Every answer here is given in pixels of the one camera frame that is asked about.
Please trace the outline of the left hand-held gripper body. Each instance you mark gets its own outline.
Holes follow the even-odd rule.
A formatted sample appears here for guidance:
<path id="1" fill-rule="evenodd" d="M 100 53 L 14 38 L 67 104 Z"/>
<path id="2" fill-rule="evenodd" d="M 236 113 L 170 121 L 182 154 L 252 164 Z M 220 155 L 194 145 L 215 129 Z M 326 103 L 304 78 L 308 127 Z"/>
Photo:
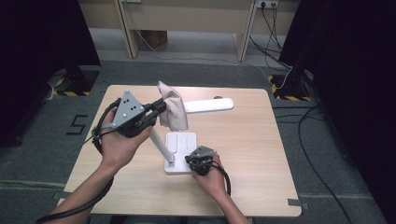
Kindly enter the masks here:
<path id="1" fill-rule="evenodd" d="M 148 126 L 147 114 L 143 105 L 126 91 L 116 103 L 117 112 L 113 120 L 101 125 L 102 129 L 115 130 L 125 137 L 135 137 Z"/>

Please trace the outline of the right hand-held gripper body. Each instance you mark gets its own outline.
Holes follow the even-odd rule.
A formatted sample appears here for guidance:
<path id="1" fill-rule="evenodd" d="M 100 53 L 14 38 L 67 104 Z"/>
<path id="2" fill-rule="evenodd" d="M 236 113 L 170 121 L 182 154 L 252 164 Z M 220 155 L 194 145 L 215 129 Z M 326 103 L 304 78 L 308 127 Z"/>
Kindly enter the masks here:
<path id="1" fill-rule="evenodd" d="M 217 153 L 216 150 L 199 146 L 190 155 L 185 157 L 186 163 L 190 169 L 198 175 L 206 175 L 212 165 L 213 156 Z"/>

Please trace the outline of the beige cloth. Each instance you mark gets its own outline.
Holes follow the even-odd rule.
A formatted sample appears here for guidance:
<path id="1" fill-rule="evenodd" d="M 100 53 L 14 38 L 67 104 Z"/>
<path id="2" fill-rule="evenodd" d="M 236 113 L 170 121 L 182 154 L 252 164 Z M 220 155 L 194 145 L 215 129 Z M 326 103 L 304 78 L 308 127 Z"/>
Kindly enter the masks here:
<path id="1" fill-rule="evenodd" d="M 157 88 L 166 104 L 165 111 L 160 115 L 160 123 L 168 127 L 172 132 L 185 131 L 189 129 L 187 112 L 182 96 L 172 87 L 159 82 Z"/>

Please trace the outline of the white desk lamp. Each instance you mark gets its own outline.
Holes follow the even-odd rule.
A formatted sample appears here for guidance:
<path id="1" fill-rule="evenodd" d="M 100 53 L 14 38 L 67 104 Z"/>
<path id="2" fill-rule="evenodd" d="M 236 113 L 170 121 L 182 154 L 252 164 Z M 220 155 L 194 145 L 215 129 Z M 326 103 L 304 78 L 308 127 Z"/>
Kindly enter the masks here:
<path id="1" fill-rule="evenodd" d="M 231 98 L 219 98 L 184 103 L 188 114 L 217 112 L 233 109 L 234 103 Z M 155 130 L 151 131 L 150 139 L 160 150 L 165 158 L 164 171 L 169 175 L 189 174 L 190 164 L 185 160 L 197 160 L 213 156 L 216 150 L 209 147 L 198 146 L 195 133 L 168 133 L 165 142 Z"/>

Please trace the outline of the person's right hand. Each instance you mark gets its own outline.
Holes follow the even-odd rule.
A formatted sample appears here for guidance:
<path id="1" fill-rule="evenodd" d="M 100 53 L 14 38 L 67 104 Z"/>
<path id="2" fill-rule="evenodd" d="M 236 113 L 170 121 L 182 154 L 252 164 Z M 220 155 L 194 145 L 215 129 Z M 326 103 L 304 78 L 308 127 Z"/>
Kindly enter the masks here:
<path id="1" fill-rule="evenodd" d="M 225 187 L 225 177 L 219 170 L 222 167 L 219 155 L 215 154 L 213 161 L 214 167 L 211 167 L 206 175 L 198 175 L 196 172 L 192 172 L 192 176 L 206 194 L 215 201 L 220 201 L 227 198 L 229 194 Z"/>

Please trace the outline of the person's left hand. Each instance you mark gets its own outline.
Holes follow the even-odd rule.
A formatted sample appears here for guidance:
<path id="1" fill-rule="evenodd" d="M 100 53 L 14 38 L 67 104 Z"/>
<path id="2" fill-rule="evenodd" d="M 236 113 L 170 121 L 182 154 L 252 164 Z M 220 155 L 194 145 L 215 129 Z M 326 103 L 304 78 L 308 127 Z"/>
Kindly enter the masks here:
<path id="1" fill-rule="evenodd" d="M 102 129 L 100 140 L 103 157 L 99 170 L 115 174 L 133 159 L 138 148 L 149 138 L 151 130 L 152 127 L 148 126 L 139 135 L 128 138 L 117 131 Z"/>

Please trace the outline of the stand base with hazard tape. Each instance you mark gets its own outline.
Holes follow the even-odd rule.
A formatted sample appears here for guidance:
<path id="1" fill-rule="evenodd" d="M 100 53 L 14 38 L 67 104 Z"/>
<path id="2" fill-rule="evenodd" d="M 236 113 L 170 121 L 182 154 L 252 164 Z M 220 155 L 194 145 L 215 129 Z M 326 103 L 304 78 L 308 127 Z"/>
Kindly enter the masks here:
<path id="1" fill-rule="evenodd" d="M 79 69 L 74 75 L 66 69 L 57 71 L 49 80 L 49 85 L 56 95 L 77 97 L 88 96 L 95 83 L 99 71 L 95 69 Z"/>
<path id="2" fill-rule="evenodd" d="M 296 76 L 292 70 L 286 75 L 271 75 L 268 77 L 271 91 L 278 100 L 288 101 L 311 101 L 308 90 L 304 86 L 303 79 Z"/>

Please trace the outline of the black curtain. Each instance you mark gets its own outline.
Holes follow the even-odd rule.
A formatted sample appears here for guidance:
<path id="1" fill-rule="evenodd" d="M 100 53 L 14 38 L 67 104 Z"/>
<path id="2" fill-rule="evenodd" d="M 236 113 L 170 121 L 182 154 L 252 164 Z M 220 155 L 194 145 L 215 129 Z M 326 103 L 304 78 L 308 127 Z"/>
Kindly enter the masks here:
<path id="1" fill-rule="evenodd" d="M 0 147 L 18 143 L 55 72 L 99 63 L 78 0 L 0 0 Z"/>
<path id="2" fill-rule="evenodd" d="M 396 0 L 300 0 L 280 59 L 313 74 L 344 149 L 396 224 Z"/>

